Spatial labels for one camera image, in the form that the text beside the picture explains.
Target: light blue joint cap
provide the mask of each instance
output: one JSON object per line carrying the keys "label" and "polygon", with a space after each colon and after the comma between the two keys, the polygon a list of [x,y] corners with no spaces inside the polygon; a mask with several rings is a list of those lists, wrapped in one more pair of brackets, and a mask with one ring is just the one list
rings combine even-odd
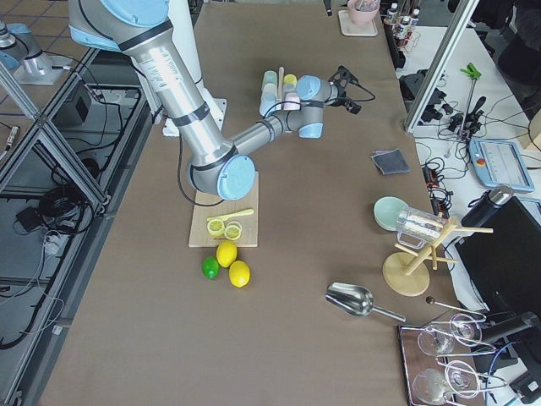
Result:
{"label": "light blue joint cap", "polygon": [[227,161],[218,176],[218,194],[225,200],[243,198],[254,185],[255,165],[249,156],[236,155]]}
{"label": "light blue joint cap", "polygon": [[301,138],[320,138],[323,134],[323,123],[311,123],[298,129]]}
{"label": "light blue joint cap", "polygon": [[5,66],[7,70],[14,70],[20,66],[17,59],[2,51],[0,51],[0,63]]}
{"label": "light blue joint cap", "polygon": [[301,100],[311,100],[320,91],[321,80],[315,76],[303,76],[297,82],[297,94]]}
{"label": "light blue joint cap", "polygon": [[134,27],[154,27],[165,21],[169,0],[100,0],[103,7]]}
{"label": "light blue joint cap", "polygon": [[12,23],[8,24],[8,31],[12,34],[29,34],[30,28],[23,23]]}
{"label": "light blue joint cap", "polygon": [[85,47],[103,49],[104,51],[120,52],[120,48],[115,41],[78,30],[72,25],[69,26],[69,30],[71,31],[72,39],[78,44]]}

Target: microphone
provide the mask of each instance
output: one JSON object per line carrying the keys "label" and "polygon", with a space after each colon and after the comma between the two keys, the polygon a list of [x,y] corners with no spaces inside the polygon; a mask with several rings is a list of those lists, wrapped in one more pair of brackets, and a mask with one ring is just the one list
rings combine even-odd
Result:
{"label": "microphone", "polygon": [[327,15],[331,16],[332,15],[331,0],[323,0],[323,4],[325,5],[325,11],[327,12]]}

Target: computer screen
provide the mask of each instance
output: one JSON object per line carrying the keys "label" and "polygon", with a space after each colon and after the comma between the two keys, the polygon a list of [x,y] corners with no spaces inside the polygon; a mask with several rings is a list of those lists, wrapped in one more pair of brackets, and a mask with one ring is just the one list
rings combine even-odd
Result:
{"label": "computer screen", "polygon": [[[541,225],[512,197],[482,227],[494,233],[475,233],[456,249],[490,313],[532,311],[541,319]],[[530,328],[517,336],[513,347],[541,379],[541,331]]]}

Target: brown table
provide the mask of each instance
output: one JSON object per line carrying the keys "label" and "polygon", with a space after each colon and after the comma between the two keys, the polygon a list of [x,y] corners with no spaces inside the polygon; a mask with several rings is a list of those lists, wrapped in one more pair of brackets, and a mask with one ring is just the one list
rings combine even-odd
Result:
{"label": "brown table", "polygon": [[[267,69],[328,78],[343,64],[377,95],[359,115],[325,110],[319,140],[282,136],[253,154],[260,171],[259,247],[242,289],[227,271],[210,281],[189,249],[192,206],[178,192],[178,140],[155,128],[40,404],[405,404],[396,323],[352,317],[325,301],[334,281],[369,288],[376,303],[424,324],[441,308],[387,287],[396,235],[372,208],[395,195],[429,201],[383,30],[345,37],[323,5],[211,3],[196,26],[206,86],[227,97],[224,134],[259,119]],[[351,90],[352,97],[362,98]],[[412,171],[381,176],[373,150],[400,148]],[[448,272],[427,294],[454,301]]]}

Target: green lime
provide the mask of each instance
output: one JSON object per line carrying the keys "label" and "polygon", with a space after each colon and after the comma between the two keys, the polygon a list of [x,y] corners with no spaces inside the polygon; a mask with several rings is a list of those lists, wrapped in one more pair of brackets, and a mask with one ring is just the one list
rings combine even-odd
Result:
{"label": "green lime", "polygon": [[214,256],[207,256],[203,260],[201,271],[203,271],[203,275],[209,279],[214,279],[220,272],[220,264],[218,264],[218,261]]}

